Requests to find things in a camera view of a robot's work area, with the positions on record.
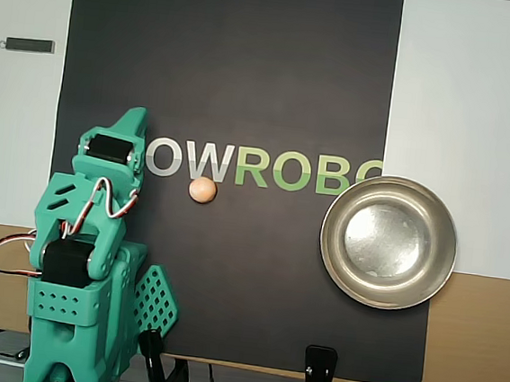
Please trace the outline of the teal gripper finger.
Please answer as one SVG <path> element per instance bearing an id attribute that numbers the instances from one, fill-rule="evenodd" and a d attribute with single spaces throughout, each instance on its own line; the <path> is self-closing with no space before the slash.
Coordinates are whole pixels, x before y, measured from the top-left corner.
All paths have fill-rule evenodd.
<path id="1" fill-rule="evenodd" d="M 148 129 L 148 110 L 146 107 L 133 107 L 125 111 L 115 123 L 114 134 L 117 139 L 128 142 L 145 142 Z"/>

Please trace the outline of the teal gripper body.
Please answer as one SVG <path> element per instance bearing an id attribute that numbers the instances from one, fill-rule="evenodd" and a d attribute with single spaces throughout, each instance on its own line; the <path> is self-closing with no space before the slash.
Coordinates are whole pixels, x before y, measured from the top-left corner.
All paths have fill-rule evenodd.
<path id="1" fill-rule="evenodd" d="M 146 131 L 138 134 L 93 128 L 80 140 L 72 158 L 75 174 L 95 180 L 105 177 L 114 187 L 139 189 L 143 183 Z"/>

